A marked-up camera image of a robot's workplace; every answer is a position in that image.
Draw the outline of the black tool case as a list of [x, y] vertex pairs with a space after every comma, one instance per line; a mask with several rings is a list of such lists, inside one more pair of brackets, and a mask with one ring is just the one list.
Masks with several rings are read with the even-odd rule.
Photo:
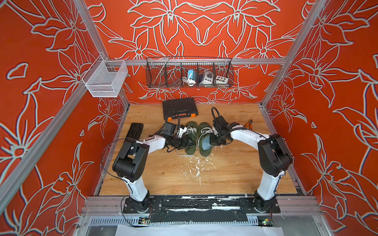
[[162, 103], [162, 109], [164, 119], [169, 121], [177, 119], [177, 114], [170, 112], [172, 109], [177, 111], [180, 118], [195, 118], [198, 116], [195, 99], [192, 97], [166, 100]]

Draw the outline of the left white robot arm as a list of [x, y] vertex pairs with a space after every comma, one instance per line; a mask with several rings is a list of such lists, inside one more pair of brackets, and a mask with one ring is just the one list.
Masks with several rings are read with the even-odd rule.
[[148, 139], [125, 138], [113, 162], [115, 178], [125, 182], [130, 193], [126, 203], [139, 213], [145, 213], [151, 208], [150, 194], [142, 178], [148, 155], [161, 149], [171, 152], [170, 147], [181, 150], [196, 146], [196, 142], [187, 134], [187, 128], [180, 124], [178, 111], [171, 109], [169, 114], [178, 118], [177, 124], [169, 123], [165, 119], [162, 127]]

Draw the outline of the orange handled pliers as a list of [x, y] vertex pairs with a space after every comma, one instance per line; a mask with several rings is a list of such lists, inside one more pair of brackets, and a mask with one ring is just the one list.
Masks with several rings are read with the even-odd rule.
[[244, 127], [249, 129], [249, 130], [253, 130], [253, 122], [254, 122], [253, 119], [249, 119], [249, 121], [245, 124]]

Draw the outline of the grey insole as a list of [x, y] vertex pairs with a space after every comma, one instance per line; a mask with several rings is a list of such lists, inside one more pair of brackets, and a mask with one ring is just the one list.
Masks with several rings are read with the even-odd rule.
[[209, 137], [205, 137], [202, 139], [201, 148], [203, 151], [207, 151], [211, 149], [210, 139]]

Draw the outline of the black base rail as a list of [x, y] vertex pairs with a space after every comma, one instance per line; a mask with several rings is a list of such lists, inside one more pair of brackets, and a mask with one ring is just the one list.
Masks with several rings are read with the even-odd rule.
[[121, 214], [128, 224], [247, 224], [272, 226], [272, 215], [281, 212], [276, 198], [264, 202], [254, 195], [155, 195], [142, 202], [121, 200]]

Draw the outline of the black foam tray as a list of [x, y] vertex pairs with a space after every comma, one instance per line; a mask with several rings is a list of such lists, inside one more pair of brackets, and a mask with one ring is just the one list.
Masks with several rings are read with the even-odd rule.
[[144, 124], [142, 123], [131, 123], [126, 137], [139, 140], [141, 137], [143, 128], [144, 128]]

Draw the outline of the white dotted box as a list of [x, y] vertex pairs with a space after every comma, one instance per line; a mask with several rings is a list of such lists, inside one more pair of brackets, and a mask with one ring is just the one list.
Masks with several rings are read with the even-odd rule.
[[226, 86], [228, 85], [228, 78], [222, 76], [216, 76], [215, 84], [218, 86]]

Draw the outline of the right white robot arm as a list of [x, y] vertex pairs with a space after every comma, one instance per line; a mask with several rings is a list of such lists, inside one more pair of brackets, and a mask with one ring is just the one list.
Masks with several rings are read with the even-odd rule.
[[258, 151], [263, 174], [254, 193], [252, 206], [257, 212], [267, 212], [274, 204], [280, 180], [292, 164], [292, 156], [282, 137], [278, 134], [260, 134], [239, 123], [230, 124], [219, 114], [216, 107], [212, 107], [211, 112], [214, 119], [214, 133], [210, 135], [212, 146], [226, 146], [237, 140]]

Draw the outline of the green shoe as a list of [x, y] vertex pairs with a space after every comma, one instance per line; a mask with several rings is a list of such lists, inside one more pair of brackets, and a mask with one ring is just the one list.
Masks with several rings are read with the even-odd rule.
[[210, 144], [210, 136], [212, 133], [213, 130], [208, 123], [202, 122], [199, 125], [199, 151], [204, 157], [208, 157], [212, 152], [213, 146]]
[[[196, 145], [198, 144], [198, 124], [194, 121], [190, 121], [186, 125], [187, 127], [187, 137], [189, 140], [196, 141]], [[187, 148], [185, 149], [187, 155], [194, 155], [196, 152], [196, 148]]]

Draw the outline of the blue white box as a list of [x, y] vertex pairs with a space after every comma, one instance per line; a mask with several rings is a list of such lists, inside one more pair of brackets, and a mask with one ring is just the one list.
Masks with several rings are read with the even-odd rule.
[[197, 73], [195, 70], [189, 70], [187, 78], [192, 81], [196, 81], [197, 79]]

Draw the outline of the clear plastic bin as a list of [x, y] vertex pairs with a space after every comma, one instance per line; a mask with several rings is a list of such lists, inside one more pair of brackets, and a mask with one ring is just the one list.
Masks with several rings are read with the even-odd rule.
[[118, 71], [109, 71], [104, 61], [98, 61], [84, 76], [83, 82], [92, 97], [113, 98], [119, 95], [127, 75], [125, 62]]

